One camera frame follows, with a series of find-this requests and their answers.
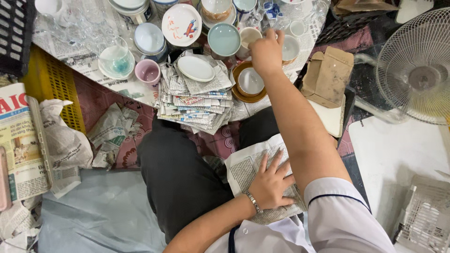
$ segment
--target white shirt sleeve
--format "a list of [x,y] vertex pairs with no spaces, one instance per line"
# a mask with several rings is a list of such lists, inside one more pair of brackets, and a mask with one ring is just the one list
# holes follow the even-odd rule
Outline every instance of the white shirt sleeve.
[[308,232],[318,253],[395,252],[381,225],[348,181],[325,177],[305,188]]

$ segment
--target hand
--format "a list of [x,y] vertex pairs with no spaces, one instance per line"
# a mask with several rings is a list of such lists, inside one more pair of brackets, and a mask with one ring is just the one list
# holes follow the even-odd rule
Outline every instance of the hand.
[[277,31],[278,39],[275,39],[275,31],[269,29],[264,39],[257,39],[250,43],[252,64],[255,71],[264,79],[266,76],[282,72],[283,55],[281,53],[284,42],[284,31]]
[[248,189],[261,209],[272,209],[295,203],[295,199],[283,197],[284,190],[295,183],[295,179],[293,174],[284,177],[291,167],[289,160],[277,170],[282,156],[283,151],[281,150],[275,155],[266,170],[269,155],[265,154],[261,160],[259,171]]

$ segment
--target metal bracelet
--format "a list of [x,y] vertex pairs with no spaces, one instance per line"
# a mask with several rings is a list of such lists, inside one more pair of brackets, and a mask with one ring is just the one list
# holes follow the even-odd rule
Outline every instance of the metal bracelet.
[[256,212],[257,213],[263,213],[262,209],[259,208],[258,203],[256,203],[255,198],[248,192],[246,191],[245,194],[247,195],[247,197],[252,201],[253,205],[256,208]]

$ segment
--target pink phone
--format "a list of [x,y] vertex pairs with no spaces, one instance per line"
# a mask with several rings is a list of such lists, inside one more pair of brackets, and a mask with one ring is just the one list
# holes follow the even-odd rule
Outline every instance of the pink phone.
[[0,147],[0,212],[9,209],[11,194],[9,192],[8,164],[6,163],[6,152],[4,147]]

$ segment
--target black pants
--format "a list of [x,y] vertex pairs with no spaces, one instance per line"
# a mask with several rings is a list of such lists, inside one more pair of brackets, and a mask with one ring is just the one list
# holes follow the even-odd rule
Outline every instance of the black pants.
[[[220,181],[179,126],[155,116],[152,131],[137,149],[148,201],[167,243],[190,222],[233,198],[229,185]],[[265,108],[242,122],[239,148],[276,134],[272,107]]]

